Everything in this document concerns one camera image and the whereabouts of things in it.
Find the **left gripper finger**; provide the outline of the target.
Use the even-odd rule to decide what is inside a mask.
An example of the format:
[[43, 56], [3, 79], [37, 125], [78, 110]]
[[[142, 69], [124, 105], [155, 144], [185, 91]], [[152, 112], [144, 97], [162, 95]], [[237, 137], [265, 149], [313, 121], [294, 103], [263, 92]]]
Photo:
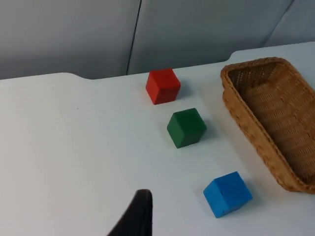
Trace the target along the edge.
[[151, 236], [152, 228], [153, 196], [149, 189], [139, 189], [108, 236]]

